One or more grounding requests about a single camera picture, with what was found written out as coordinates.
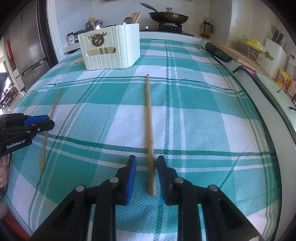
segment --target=metal screw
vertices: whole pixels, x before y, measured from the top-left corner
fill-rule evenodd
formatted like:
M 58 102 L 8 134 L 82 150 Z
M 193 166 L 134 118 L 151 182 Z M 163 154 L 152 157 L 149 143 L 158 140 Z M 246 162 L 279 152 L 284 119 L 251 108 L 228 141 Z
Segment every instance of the metal screw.
M 110 178 L 111 183 L 117 183 L 118 181 L 119 181 L 119 179 L 117 177 Z
M 175 183 L 183 183 L 183 182 L 184 182 L 184 179 L 181 178 L 181 177 L 177 177 L 177 178 L 175 179 Z
M 218 190 L 218 187 L 216 185 L 209 185 L 209 189 L 213 192 L 216 192 Z
M 78 192 L 82 192 L 82 191 L 84 190 L 84 186 L 82 186 L 82 185 L 78 185 L 75 189 L 76 189 L 76 191 L 78 191 Z

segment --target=pan handle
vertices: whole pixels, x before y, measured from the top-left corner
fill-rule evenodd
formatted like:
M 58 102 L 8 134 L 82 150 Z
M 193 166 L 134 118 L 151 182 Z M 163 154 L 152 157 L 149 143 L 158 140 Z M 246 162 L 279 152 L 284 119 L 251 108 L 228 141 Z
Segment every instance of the pan handle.
M 152 7 L 151 5 L 147 4 L 147 3 L 144 3 L 144 2 L 140 2 L 141 5 L 143 5 L 144 7 L 146 8 L 149 8 L 157 13 L 159 13 L 154 7 Z

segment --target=stainless steel refrigerator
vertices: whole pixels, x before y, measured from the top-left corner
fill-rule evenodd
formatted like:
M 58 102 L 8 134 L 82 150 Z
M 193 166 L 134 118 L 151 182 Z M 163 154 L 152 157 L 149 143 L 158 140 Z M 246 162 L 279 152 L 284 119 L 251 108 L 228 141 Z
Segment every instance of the stainless steel refrigerator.
M 10 24 L 8 32 L 15 65 L 28 90 L 57 64 L 46 0 L 31 0 Z

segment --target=green and white plaid tablecloth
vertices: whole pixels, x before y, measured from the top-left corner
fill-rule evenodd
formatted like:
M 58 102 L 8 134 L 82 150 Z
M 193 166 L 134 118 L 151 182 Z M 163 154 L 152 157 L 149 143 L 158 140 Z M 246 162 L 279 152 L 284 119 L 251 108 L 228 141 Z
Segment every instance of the green and white plaid tablecloth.
M 277 156 L 254 104 L 231 74 L 201 46 L 141 40 L 128 69 L 87 71 L 78 51 L 48 71 L 15 112 L 49 114 L 63 87 L 49 132 L 13 153 L 6 201 L 32 234 L 77 185 L 99 185 L 137 157 L 129 206 L 116 207 L 117 238 L 175 240 L 177 207 L 148 195 L 145 146 L 146 75 L 150 75 L 155 158 L 194 185 L 219 186 L 266 239 L 277 229 L 281 181 Z

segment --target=plastic storage basket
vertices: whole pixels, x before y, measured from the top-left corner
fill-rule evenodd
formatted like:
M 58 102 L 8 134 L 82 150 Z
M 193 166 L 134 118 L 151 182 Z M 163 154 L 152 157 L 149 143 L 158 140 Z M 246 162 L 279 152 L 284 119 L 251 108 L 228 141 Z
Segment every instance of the plastic storage basket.
M 95 34 L 95 40 L 103 42 L 101 46 L 93 44 Z M 140 57 L 138 23 L 102 28 L 80 34 L 78 38 L 87 70 L 125 69 Z

